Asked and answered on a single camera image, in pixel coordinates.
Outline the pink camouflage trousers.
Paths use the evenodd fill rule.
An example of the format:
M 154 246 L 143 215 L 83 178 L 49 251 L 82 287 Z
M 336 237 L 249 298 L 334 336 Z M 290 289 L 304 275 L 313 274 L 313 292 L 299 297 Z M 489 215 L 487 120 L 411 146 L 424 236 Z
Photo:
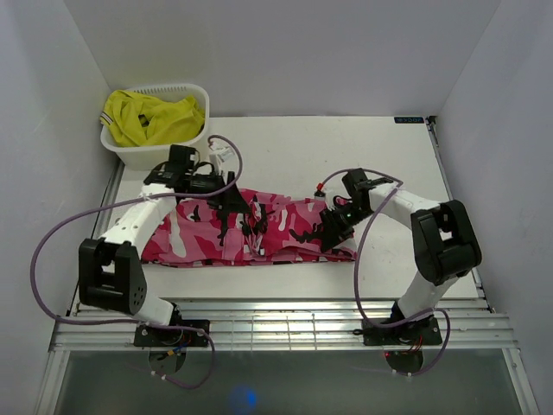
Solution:
M 180 202 L 146 244 L 145 264 L 171 267 L 276 265 L 353 262 L 353 239 L 321 249 L 320 212 L 326 202 L 313 198 L 242 189 L 248 210 L 224 213 L 206 200 Z

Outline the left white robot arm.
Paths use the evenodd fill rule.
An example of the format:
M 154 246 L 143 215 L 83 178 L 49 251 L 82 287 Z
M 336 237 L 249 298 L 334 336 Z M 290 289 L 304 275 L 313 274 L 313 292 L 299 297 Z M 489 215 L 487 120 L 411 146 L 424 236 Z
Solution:
M 206 165 L 211 170 L 202 174 Z M 128 201 L 117 223 L 79 246 L 79 300 L 132 316 L 154 326 L 162 344 L 176 344 L 183 325 L 174 303 L 149 292 L 141 261 L 144 248 L 165 217 L 186 199 L 205 200 L 222 214 L 245 212 L 247 204 L 237 187 L 240 175 L 220 172 L 214 161 L 202 162 L 191 147 L 171 145 L 168 160 L 149 172 L 140 195 Z

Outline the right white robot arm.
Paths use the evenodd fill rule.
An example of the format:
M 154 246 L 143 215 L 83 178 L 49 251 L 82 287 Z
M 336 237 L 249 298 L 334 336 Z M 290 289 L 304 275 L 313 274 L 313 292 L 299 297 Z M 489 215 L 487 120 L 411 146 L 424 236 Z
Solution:
M 394 303 L 385 322 L 370 326 L 391 331 L 401 343 L 422 332 L 421 320 L 433 315 L 444 294 L 482 261 L 482 253 L 464 204 L 434 201 L 403 188 L 401 180 L 369 169 L 343 169 L 346 202 L 321 211 L 317 237 L 326 252 L 353 236 L 365 222 L 372 226 L 381 214 L 411 232 L 416 274 L 407 291 Z

